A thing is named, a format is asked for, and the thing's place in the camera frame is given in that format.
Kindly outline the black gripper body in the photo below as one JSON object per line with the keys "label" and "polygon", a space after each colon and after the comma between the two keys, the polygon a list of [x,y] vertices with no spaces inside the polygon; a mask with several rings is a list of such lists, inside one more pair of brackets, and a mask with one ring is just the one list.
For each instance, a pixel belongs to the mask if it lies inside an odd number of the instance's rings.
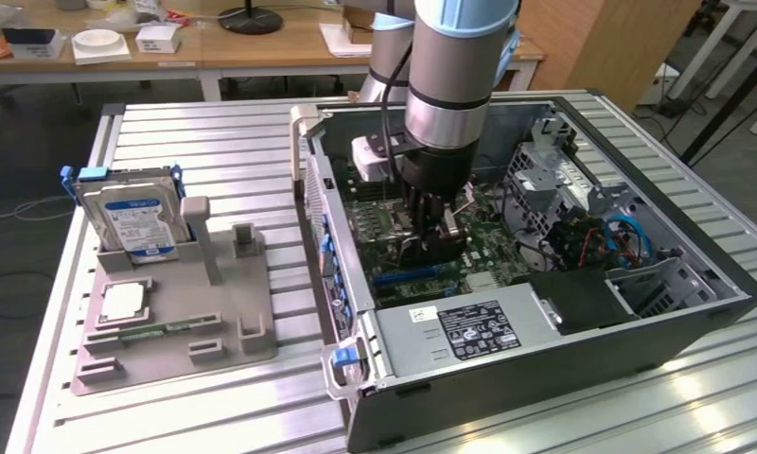
{"label": "black gripper body", "polygon": [[465,185],[478,142],[461,148],[414,148],[403,154],[401,178],[425,194],[455,197]]}

